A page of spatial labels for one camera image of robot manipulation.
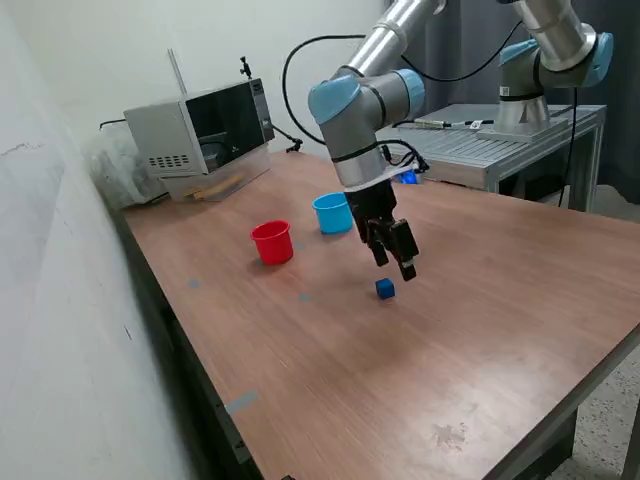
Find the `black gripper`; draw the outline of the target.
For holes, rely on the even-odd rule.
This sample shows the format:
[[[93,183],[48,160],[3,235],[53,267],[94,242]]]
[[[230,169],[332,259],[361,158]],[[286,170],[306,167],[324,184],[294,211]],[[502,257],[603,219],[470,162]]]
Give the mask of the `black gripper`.
[[[345,193],[351,213],[363,244],[371,253],[378,267],[389,263],[378,225],[370,220],[391,222],[384,227],[387,250],[395,258],[404,281],[417,275],[414,258],[419,254],[410,225],[405,219],[394,222],[393,210],[397,205],[392,182],[384,180],[368,188]]]

